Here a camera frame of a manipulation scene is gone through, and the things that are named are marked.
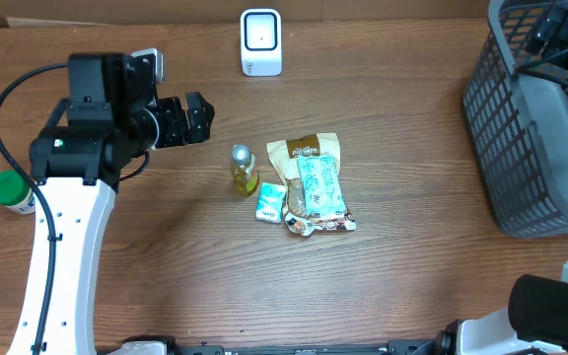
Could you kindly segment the yellow liquid bottle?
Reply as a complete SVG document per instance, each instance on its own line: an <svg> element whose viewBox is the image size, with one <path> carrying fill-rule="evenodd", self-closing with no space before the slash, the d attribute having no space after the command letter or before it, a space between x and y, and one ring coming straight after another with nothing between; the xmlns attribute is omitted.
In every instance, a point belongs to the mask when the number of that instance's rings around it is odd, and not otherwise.
<svg viewBox="0 0 568 355"><path fill-rule="evenodd" d="M248 146L236 144L231 152L230 171L237 192L243 197L254 194L259 185L256 158Z"/></svg>

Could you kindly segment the small white teal box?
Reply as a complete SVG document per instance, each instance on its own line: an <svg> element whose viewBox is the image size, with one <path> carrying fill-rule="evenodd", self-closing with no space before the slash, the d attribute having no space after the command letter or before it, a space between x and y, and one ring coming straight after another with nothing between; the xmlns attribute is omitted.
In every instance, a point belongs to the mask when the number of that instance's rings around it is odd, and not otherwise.
<svg viewBox="0 0 568 355"><path fill-rule="evenodd" d="M281 223L286 193L287 188L283 185L263 182L257 200L255 218L264 222Z"/></svg>

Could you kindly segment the brown beige snack pouch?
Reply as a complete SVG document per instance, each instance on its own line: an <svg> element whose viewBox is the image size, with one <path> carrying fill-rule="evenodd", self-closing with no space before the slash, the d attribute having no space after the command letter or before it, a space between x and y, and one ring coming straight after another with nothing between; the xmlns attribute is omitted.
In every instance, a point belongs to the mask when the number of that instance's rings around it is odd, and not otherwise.
<svg viewBox="0 0 568 355"><path fill-rule="evenodd" d="M351 232L357 228L355 219L347 206L346 214L337 219L310 219L306 214L298 158L332 155L336 160L339 174L341 148L336 133L313 133L301 138L275 141L267 144L266 150L272 167L287 188L286 202L283 207L283 222L291 232L308 237L316 231Z"/></svg>

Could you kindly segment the teal snack package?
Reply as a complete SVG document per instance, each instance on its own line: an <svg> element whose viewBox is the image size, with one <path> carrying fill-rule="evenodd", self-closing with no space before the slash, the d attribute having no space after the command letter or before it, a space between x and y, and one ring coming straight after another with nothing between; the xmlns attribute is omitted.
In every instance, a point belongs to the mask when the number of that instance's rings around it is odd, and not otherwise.
<svg viewBox="0 0 568 355"><path fill-rule="evenodd" d="M310 219L330 220L346 214L336 160L332 155L302 156L298 169Z"/></svg>

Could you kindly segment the green lid white jar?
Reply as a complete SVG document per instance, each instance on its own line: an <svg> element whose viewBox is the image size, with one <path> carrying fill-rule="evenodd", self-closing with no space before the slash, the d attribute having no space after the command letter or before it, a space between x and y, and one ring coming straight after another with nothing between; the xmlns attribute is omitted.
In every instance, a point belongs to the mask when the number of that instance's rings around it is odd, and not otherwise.
<svg viewBox="0 0 568 355"><path fill-rule="evenodd" d="M0 173L0 205L26 215L36 210L36 199L29 185L15 171Z"/></svg>

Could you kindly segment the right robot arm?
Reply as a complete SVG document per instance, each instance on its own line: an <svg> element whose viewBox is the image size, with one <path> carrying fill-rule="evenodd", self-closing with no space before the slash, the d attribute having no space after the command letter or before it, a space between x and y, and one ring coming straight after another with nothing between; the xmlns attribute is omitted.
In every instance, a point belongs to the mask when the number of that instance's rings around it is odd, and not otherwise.
<svg viewBox="0 0 568 355"><path fill-rule="evenodd" d="M490 210L510 236L568 233L568 1L493 1L488 23L461 113ZM568 260L559 279L521 276L504 309L381 352L568 352Z"/></svg>

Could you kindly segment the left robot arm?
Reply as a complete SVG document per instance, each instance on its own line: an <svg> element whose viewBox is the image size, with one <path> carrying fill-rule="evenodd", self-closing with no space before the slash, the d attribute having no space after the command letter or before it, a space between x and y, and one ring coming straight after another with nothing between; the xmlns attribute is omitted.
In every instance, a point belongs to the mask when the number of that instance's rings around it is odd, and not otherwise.
<svg viewBox="0 0 568 355"><path fill-rule="evenodd" d="M206 141L215 110L199 93L162 99L161 51L77 53L69 94L30 147L21 178L35 195L35 236L13 354L92 354L107 222L135 158Z"/></svg>

